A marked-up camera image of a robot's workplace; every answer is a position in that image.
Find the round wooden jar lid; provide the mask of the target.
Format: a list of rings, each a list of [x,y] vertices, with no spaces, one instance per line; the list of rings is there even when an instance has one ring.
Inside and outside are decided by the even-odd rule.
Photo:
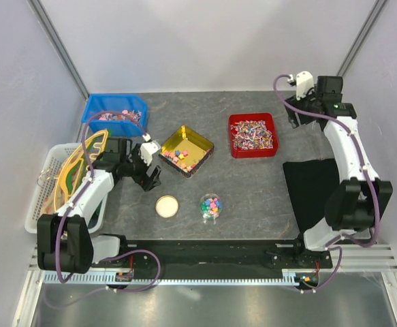
[[[158,216],[166,219],[175,216],[178,209],[179,203],[174,196],[162,196],[155,204],[155,210]]]

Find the gold tin of star candies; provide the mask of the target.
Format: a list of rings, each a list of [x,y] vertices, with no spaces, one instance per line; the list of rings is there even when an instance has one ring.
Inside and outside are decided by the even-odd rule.
[[[160,159],[191,178],[215,151],[213,142],[186,125],[181,125],[161,146]]]

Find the blue plastic bin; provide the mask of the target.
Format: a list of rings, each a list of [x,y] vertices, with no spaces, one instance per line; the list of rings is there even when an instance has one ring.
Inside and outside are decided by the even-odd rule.
[[[141,136],[148,123],[148,105],[138,95],[94,93],[89,96],[81,122],[89,123],[93,133],[107,129],[111,136],[133,138]]]

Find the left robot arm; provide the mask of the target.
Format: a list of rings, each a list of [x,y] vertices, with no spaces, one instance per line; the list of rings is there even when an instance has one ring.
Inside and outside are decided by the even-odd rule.
[[[125,237],[101,234],[92,237],[89,221],[100,203],[122,178],[132,178],[144,191],[160,184],[161,168],[152,166],[160,144],[144,135],[134,144],[127,138],[109,138],[105,150],[92,162],[74,195],[53,214],[37,222],[37,265],[42,270],[84,274],[93,264],[108,261],[115,268],[129,262]]]

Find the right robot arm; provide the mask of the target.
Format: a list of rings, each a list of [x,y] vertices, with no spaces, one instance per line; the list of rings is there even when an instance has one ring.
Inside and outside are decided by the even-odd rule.
[[[355,109],[342,101],[343,78],[314,78],[303,71],[286,79],[296,89],[295,95],[282,100],[289,122],[294,128],[318,123],[333,152],[331,159],[283,164],[300,231],[301,245],[292,251],[292,260],[308,268],[316,252],[329,251],[341,240],[373,246],[393,187],[369,162]]]

